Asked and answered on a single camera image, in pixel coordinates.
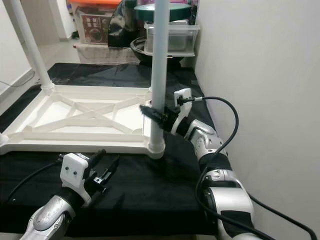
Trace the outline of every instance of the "black tablecloth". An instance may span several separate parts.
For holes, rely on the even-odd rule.
[[[60,85],[147,88],[151,82],[151,68],[143,65],[57,63],[49,75]],[[203,95],[192,69],[171,69],[166,88],[169,106],[174,104],[174,91],[183,88],[192,88],[194,97]],[[39,85],[32,87],[0,117],[0,132],[39,91]],[[213,125],[203,102],[195,103],[190,116]],[[159,160],[146,155],[120,155],[120,164],[108,184],[107,194],[96,197],[92,206],[78,213],[67,236],[214,234],[194,198],[200,170],[193,146],[179,136],[165,134],[164,138],[165,154]],[[55,161],[60,153],[15,151],[0,156],[0,201],[6,199],[21,179]],[[100,174],[115,156],[105,156],[96,166]],[[23,233],[32,213],[46,204],[60,187],[60,166],[27,182],[1,210],[0,232]]]

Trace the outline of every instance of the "white metal frame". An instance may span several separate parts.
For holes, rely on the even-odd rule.
[[[155,3],[151,89],[54,85],[47,73],[20,0],[12,0],[41,92],[1,134],[0,155],[9,151],[164,154],[163,131],[139,105],[163,112],[167,81],[169,0]]]

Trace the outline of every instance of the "black cable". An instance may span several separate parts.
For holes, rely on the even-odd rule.
[[[53,167],[53,166],[55,166],[55,165],[61,164],[61,163],[62,163],[61,160],[56,160],[56,161],[54,161],[54,162],[52,162],[52,163],[50,163],[50,164],[48,164],[48,165],[46,165],[46,166],[44,166],[44,167],[42,167],[42,168],[40,168],[40,169],[34,171],[34,172],[31,173],[30,175],[28,175],[28,176],[26,176],[24,179],[22,179],[22,180],[18,183],[18,185],[16,185],[16,186],[14,187],[14,189],[10,192],[10,194],[8,195],[8,197],[6,198],[6,200],[5,200],[5,201],[3,202],[3,204],[1,205],[1,208],[0,208],[0,209],[3,209],[3,207],[8,204],[8,202],[10,201],[10,199],[12,198],[12,196],[13,196],[27,181],[29,181],[30,179],[32,179],[34,176],[38,175],[39,173],[41,173],[41,172],[43,172],[43,171],[45,171],[45,170],[47,170],[47,169],[49,169],[49,168],[51,168],[51,167]]]
[[[26,80],[24,83],[21,83],[21,84],[19,84],[19,85],[10,85],[10,84],[8,84],[8,83],[6,83],[6,82],[4,82],[4,81],[1,81],[1,80],[0,80],[0,83],[5,84],[5,85],[7,85],[7,86],[9,86],[9,87],[19,88],[19,87],[25,85],[26,83],[28,83],[29,81],[31,81],[31,80],[34,78],[35,75],[36,75],[36,72],[35,72],[35,71],[32,71],[32,76],[31,76],[28,80]]]
[[[281,212],[273,209],[272,207],[264,204],[263,202],[259,201],[259,200],[256,199],[254,196],[252,196],[250,193],[248,193],[248,195],[249,195],[249,197],[252,199],[252,201],[254,201],[256,204],[260,205],[261,207],[267,209],[268,211],[270,211],[270,212],[278,215],[279,217],[287,220],[288,222],[290,222],[290,223],[298,226],[299,228],[305,230],[306,232],[308,232],[308,234],[309,234],[310,237],[311,237],[311,240],[318,240],[315,232],[314,232],[311,228],[309,228],[308,226],[306,226],[306,225],[304,225],[304,224],[302,224],[302,223],[300,223],[300,222],[292,219],[291,217],[289,217],[289,216],[287,216],[287,215],[285,215],[285,214],[283,214],[283,213],[281,213]]]
[[[221,150],[223,150],[231,141],[232,139],[235,137],[237,131],[238,131],[238,128],[239,128],[239,116],[238,116],[238,113],[237,113],[237,110],[236,108],[227,100],[225,100],[224,98],[221,98],[221,97],[215,97],[215,96],[208,96],[208,97],[201,97],[201,98],[192,98],[192,99],[183,99],[183,102],[186,103],[186,102],[198,102],[198,101],[204,101],[204,100],[218,100],[218,101],[221,101],[225,104],[227,104],[233,114],[234,114],[234,118],[235,118],[235,124],[234,124],[234,129],[233,129],[233,132],[232,134],[230,135],[230,137],[217,149],[217,151],[214,153],[214,155],[212,156],[212,158],[215,158],[220,152]],[[195,191],[194,191],[194,196],[195,196],[195,199],[196,201],[198,202],[198,204],[205,210],[207,211],[208,213],[212,214],[213,216],[215,216],[217,219],[220,219],[221,221],[224,221],[226,223],[229,223],[231,225],[234,225],[238,228],[241,228],[241,229],[244,229],[250,233],[253,233],[257,236],[259,236],[260,238],[264,239],[264,240],[275,240],[274,238],[272,238],[271,236],[265,234],[264,232],[262,231],[259,231],[257,229],[254,229],[252,227],[249,227],[247,225],[244,225],[238,221],[235,221],[229,217],[226,217],[226,216],[222,216],[221,214],[218,214],[217,212],[213,211],[211,208],[207,207],[206,204],[204,204],[200,198],[199,198],[199,186],[202,182],[202,179],[204,177],[204,175],[206,174],[206,171],[207,171],[207,167],[204,168],[204,170],[202,171],[197,183],[196,183],[196,186],[195,186]]]

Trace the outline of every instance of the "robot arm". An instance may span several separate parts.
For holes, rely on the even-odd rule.
[[[119,165],[117,158],[103,175],[98,177],[92,168],[105,154],[106,151],[102,150],[90,158],[80,153],[69,153],[63,157],[61,190],[32,215],[20,240],[59,240],[65,235],[76,212],[82,206],[90,204],[95,192],[105,192],[104,184]]]
[[[174,98],[175,106],[178,107],[178,99],[191,98],[191,90],[187,88],[175,92]],[[140,109],[165,131],[173,135],[181,135],[192,143],[200,169],[205,170],[200,191],[206,206],[222,216],[254,228],[252,201],[233,172],[226,151],[223,149],[217,155],[215,154],[223,144],[222,140],[211,126],[188,118],[191,104],[191,102],[183,104],[180,106],[180,111],[166,108],[164,114],[148,106],[140,106]],[[214,217],[208,217],[213,227],[218,230],[219,240],[261,239],[246,230]]]

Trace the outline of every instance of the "clear plastic container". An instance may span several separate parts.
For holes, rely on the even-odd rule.
[[[83,44],[108,44],[111,17],[121,0],[69,0]]]
[[[144,51],[146,54],[153,53],[155,25],[145,24],[146,42]],[[185,24],[170,24],[168,55],[192,57],[195,55],[194,47],[200,26]]]

